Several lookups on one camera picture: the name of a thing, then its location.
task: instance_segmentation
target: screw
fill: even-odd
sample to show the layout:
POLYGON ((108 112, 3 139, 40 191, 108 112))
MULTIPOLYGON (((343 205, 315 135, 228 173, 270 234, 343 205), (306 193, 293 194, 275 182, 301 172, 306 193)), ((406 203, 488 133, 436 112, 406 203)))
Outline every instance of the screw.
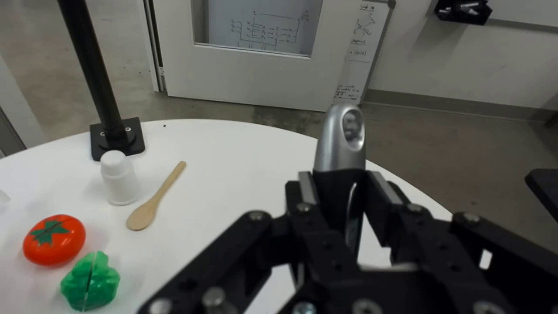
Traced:
POLYGON ((416 207, 416 205, 408 205, 406 210, 408 210, 409 214, 420 214, 420 212, 422 212, 422 208, 416 207))
POLYGON ((306 203, 298 203, 296 210, 299 214, 308 214, 312 208, 306 203))
POLYGON ((481 222, 481 219, 474 214, 463 214, 463 219, 469 222, 469 224, 477 224, 481 222))
POLYGON ((293 308, 293 314, 315 314, 315 308, 310 303, 298 303, 293 308))
POLYGON ((225 301, 225 290, 219 287, 211 287, 202 297, 205 313, 219 313, 225 308, 225 301))
POLYGON ((474 314, 505 314, 502 308, 484 301, 474 303, 472 313, 474 314))
POLYGON ((368 299, 361 299, 352 304, 352 314, 381 314, 381 308, 368 299))
POLYGON ((150 314, 169 314, 172 309, 172 303, 167 299, 157 299, 150 306, 150 314))
POLYGON ((265 221, 265 214, 263 212, 249 212, 249 221, 251 222, 261 222, 261 221, 265 221))

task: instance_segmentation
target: green toy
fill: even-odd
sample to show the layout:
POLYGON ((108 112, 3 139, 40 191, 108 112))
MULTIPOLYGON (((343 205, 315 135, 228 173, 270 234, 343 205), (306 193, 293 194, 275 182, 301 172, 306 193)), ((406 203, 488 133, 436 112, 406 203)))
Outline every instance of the green toy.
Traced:
POLYGON ((92 311, 116 297, 120 276, 108 268, 108 257, 94 252, 80 259, 61 282, 61 292, 75 311, 92 311))

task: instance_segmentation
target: white round table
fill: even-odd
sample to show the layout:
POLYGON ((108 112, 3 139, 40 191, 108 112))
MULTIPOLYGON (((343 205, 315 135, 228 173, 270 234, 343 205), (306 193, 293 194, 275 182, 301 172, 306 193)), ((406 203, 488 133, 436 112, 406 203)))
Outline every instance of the white round table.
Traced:
MULTIPOLYGON (((94 313, 130 314, 242 214, 265 210, 280 217, 284 184, 313 165, 313 139, 258 125, 158 121, 143 125, 143 133, 146 152, 132 158, 143 198, 129 207, 106 203, 99 165, 90 161, 89 135, 0 161, 0 191, 12 200, 0 208, 1 313, 73 313, 59 294, 59 282, 73 264, 43 269, 20 254, 22 238, 45 217, 66 214, 82 221, 87 241, 78 257, 101 250, 120 273, 116 299, 94 313), (162 201, 153 226, 143 233, 127 231, 127 215, 157 191, 177 161, 186 161, 188 168, 162 201)), ((444 208, 395 175, 371 163, 366 168, 397 184, 436 219, 449 219, 444 208)), ((378 247, 368 224, 359 262, 388 266, 388 250, 378 247)), ((280 268, 249 313, 275 313, 291 294, 289 273, 280 268)))

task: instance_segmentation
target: white bottle cap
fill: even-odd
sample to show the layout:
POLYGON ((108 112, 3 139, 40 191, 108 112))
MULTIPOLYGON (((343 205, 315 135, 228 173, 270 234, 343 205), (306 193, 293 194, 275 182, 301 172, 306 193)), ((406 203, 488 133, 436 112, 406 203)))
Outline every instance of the white bottle cap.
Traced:
POLYGON ((134 168, 122 152, 109 151, 102 154, 101 177, 109 205, 130 205, 139 198, 134 168))
POLYGON ((10 198, 3 191, 0 191, 0 205, 7 205, 8 201, 10 198))

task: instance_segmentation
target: red tomato toy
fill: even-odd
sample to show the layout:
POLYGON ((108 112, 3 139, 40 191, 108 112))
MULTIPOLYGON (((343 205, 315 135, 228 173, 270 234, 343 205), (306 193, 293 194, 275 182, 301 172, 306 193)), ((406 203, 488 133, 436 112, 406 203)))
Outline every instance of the red tomato toy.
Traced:
POLYGON ((85 229, 68 215, 40 221, 24 238, 22 254, 27 261, 45 268, 68 264, 82 250, 85 229))

